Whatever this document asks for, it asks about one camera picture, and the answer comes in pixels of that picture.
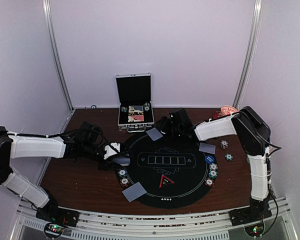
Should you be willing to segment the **blue patterned card deck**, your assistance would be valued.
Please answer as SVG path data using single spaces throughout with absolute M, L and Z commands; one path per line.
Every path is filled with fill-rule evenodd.
M 115 156 L 113 157 L 112 161 L 118 165 L 121 165 L 121 166 L 129 166 L 130 163 L 131 163 L 131 160 L 130 158 L 128 157 L 124 157 L 124 156 Z

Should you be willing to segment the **round black poker mat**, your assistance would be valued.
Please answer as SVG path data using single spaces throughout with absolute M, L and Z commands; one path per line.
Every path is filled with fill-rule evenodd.
M 128 187 L 140 182 L 147 192 L 137 198 L 138 202 L 159 209 L 176 209 L 194 204 L 210 191 L 211 187 L 205 185 L 210 171 L 205 156 L 215 155 L 199 151 L 199 142 L 168 136 L 152 141 L 146 132 L 138 132 L 124 144 L 131 153 L 130 165 L 122 168 L 127 171 Z M 175 184 L 159 188 L 162 175 Z

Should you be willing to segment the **green chip stack in case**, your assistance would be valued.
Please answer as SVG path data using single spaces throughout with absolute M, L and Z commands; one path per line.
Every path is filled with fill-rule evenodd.
M 148 102 L 146 102 L 144 105 L 143 105 L 143 108 L 146 112 L 148 112 L 150 110 L 150 104 Z

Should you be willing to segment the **blue card deck box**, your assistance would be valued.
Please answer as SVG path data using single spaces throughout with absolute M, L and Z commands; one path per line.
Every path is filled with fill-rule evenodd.
M 144 109 L 142 105 L 129 105 L 128 106 L 128 113 L 134 114 L 134 113 L 143 113 Z

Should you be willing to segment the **blue chips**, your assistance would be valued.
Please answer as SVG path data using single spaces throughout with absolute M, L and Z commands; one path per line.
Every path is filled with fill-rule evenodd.
M 218 165 L 216 164 L 216 163 L 211 163 L 210 165 L 209 165 L 209 170 L 210 171 L 217 171 L 218 170 Z

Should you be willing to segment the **red triangle all-in marker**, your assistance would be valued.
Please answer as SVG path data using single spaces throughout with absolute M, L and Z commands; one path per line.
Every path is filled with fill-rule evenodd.
M 173 185 L 175 182 L 167 177 L 166 175 L 162 174 L 159 182 L 159 188 L 167 187 L 169 185 Z

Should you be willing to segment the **aluminium frame post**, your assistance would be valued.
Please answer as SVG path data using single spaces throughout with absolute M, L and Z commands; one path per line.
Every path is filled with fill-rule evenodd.
M 53 57 L 53 62 L 55 66 L 55 70 L 57 73 L 57 77 L 60 83 L 61 91 L 63 93 L 63 96 L 65 98 L 67 107 L 70 111 L 74 110 L 73 103 L 71 101 L 70 93 L 66 84 L 62 64 L 61 64 L 61 59 L 58 51 L 58 46 L 57 46 L 57 40 L 56 40 L 56 35 L 55 35 L 55 30 L 54 30 L 54 24 L 53 24 L 53 17 L 52 17 L 52 12 L 51 12 L 51 1 L 50 0 L 43 0 L 42 1 L 42 6 L 43 6 L 43 13 L 44 13 L 44 18 L 46 22 L 46 27 L 47 31 L 49 34 L 49 41 L 50 41 L 50 46 L 52 50 L 52 57 Z
M 245 92 L 248 86 L 248 81 L 252 70 L 253 56 L 258 44 L 258 37 L 262 20 L 262 10 L 263 0 L 255 0 L 246 54 L 244 57 L 238 87 L 232 104 L 232 106 L 236 109 L 241 108 Z

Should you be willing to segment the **card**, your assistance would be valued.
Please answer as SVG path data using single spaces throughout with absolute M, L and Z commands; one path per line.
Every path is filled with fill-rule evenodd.
M 215 154 L 216 153 L 216 146 L 213 144 L 207 144 L 201 142 L 199 144 L 199 151 L 203 153 L 208 153 L 208 154 Z
M 147 193 L 147 191 L 141 185 L 140 182 L 137 182 L 122 191 L 122 194 L 124 195 L 124 197 L 127 199 L 128 202 L 132 202 L 132 201 L 138 199 L 139 197 L 145 195 L 146 193 Z
M 151 138 L 153 142 L 163 137 L 163 134 L 155 127 L 147 130 L 146 134 Z

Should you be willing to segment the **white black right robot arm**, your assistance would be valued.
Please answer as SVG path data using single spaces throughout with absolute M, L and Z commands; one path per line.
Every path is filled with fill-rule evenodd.
M 168 136 L 185 136 L 204 142 L 209 139 L 236 135 L 250 164 L 251 197 L 246 216 L 256 221 L 266 212 L 270 183 L 269 165 L 271 130 L 265 121 L 250 106 L 235 113 L 216 119 L 192 124 L 187 111 L 182 108 L 163 116 L 154 125 L 159 132 Z

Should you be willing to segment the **blue small blind button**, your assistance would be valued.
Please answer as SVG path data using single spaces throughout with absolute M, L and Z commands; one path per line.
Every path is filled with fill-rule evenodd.
M 205 158 L 204 158 L 204 160 L 209 165 L 216 162 L 216 158 L 215 158 L 214 155 L 206 155 Z

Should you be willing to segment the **green blue chip stack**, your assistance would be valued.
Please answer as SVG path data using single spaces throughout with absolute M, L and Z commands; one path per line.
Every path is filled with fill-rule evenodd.
M 224 157 L 227 161 L 232 161 L 234 159 L 233 155 L 230 153 L 226 153 Z

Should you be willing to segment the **orange chips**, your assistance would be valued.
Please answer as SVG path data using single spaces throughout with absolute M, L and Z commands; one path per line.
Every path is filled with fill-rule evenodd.
M 130 185 L 130 181 L 125 177 L 121 178 L 119 182 L 123 188 L 127 188 Z
M 212 187 L 214 185 L 214 180 L 209 177 L 207 177 L 204 182 L 205 182 L 205 185 L 208 187 Z

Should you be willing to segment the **green chips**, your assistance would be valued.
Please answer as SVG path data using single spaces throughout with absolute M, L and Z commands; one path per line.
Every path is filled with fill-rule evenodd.
M 209 178 L 211 178 L 211 179 L 215 179 L 215 178 L 218 176 L 218 171 L 215 170 L 215 169 L 211 169 L 211 170 L 208 172 L 208 176 L 209 176 Z
M 127 176 L 127 171 L 125 169 L 120 169 L 117 173 L 121 178 L 125 178 Z

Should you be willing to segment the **red card deck box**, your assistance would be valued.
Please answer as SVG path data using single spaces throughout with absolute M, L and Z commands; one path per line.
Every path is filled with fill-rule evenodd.
M 143 122 L 144 116 L 143 115 L 129 115 L 128 122 L 129 123 L 136 123 L 136 122 Z

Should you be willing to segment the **left aluminium frame post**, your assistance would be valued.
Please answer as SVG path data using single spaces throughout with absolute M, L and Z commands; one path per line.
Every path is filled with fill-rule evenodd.
M 51 12 L 51 1 L 50 0 L 43 0 L 42 1 L 42 6 L 43 6 L 43 13 L 44 13 L 44 18 L 46 22 L 46 27 L 47 31 L 49 34 L 49 41 L 50 41 L 50 46 L 52 50 L 52 57 L 53 57 L 53 62 L 55 66 L 55 70 L 57 73 L 57 77 L 60 83 L 61 91 L 63 93 L 63 96 L 65 98 L 67 107 L 70 111 L 74 110 L 73 103 L 71 101 L 70 93 L 66 84 L 62 64 L 61 64 L 61 59 L 58 51 L 58 46 L 57 46 L 57 40 L 56 40 L 56 35 L 55 35 L 55 30 L 54 30 L 54 24 L 53 24 L 53 17 L 52 17 L 52 12 Z

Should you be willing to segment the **red patterned bowl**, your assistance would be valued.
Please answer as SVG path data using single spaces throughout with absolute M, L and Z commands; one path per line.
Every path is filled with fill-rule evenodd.
M 227 115 L 237 113 L 238 110 L 231 105 L 224 105 L 221 107 L 220 112 L 222 113 L 223 116 L 227 116 Z

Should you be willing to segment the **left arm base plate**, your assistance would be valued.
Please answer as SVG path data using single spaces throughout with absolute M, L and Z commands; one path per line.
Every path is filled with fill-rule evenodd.
M 36 218 L 66 227 L 76 227 L 80 213 L 75 210 L 59 208 L 56 213 L 44 213 L 43 210 L 36 212 Z

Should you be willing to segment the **aluminium poker case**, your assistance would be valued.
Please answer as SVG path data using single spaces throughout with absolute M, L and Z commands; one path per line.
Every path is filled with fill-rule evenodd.
M 116 75 L 116 86 L 119 97 L 118 112 L 118 128 L 126 130 L 128 133 L 144 132 L 151 128 L 155 123 L 153 106 L 152 106 L 152 90 L 151 90 L 152 74 L 126 74 Z M 144 104 L 149 103 L 149 111 L 144 110 Z M 143 113 L 121 112 L 121 107 L 143 106 Z M 143 115 L 143 122 L 128 122 L 128 116 Z

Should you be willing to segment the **blue white chip stack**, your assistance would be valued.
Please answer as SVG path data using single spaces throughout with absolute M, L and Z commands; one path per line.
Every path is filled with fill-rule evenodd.
M 229 143 L 228 143 L 226 140 L 221 140 L 221 141 L 220 141 L 220 147 L 221 147 L 223 150 L 227 149 L 228 146 L 229 146 Z

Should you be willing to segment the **teal chip stack in case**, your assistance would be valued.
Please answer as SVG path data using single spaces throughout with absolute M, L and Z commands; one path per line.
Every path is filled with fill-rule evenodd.
M 127 107 L 121 107 L 121 112 L 127 113 L 129 110 Z

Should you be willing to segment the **right aluminium frame post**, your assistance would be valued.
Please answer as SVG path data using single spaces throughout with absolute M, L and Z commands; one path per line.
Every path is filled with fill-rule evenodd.
M 232 106 L 236 109 L 241 108 L 245 92 L 248 86 L 248 81 L 252 70 L 253 56 L 258 44 L 258 37 L 262 20 L 262 10 L 263 0 L 255 0 L 246 54 L 244 57 L 238 87 L 232 104 Z

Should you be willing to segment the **red saucer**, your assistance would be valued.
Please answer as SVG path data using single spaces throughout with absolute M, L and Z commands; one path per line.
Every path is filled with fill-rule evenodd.
M 222 114 L 221 111 L 216 111 L 214 114 L 213 114 L 213 119 L 218 119 L 218 118 L 221 118 L 223 117 L 224 115 Z

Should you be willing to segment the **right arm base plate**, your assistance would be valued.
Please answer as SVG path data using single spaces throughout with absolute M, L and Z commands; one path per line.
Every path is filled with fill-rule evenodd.
M 269 207 L 266 207 L 264 210 L 260 211 L 255 207 L 248 206 L 244 208 L 233 209 L 228 214 L 231 224 L 234 227 L 269 218 L 272 216 L 272 211 Z

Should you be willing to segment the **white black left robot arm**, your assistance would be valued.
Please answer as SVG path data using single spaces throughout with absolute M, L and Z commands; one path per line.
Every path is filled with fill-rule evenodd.
M 52 135 L 17 133 L 0 126 L 0 186 L 29 201 L 51 222 L 63 216 L 57 200 L 21 174 L 12 162 L 81 158 L 97 162 L 100 170 L 110 170 L 129 163 L 130 149 L 123 143 L 110 142 L 101 127 L 86 121 L 77 129 Z

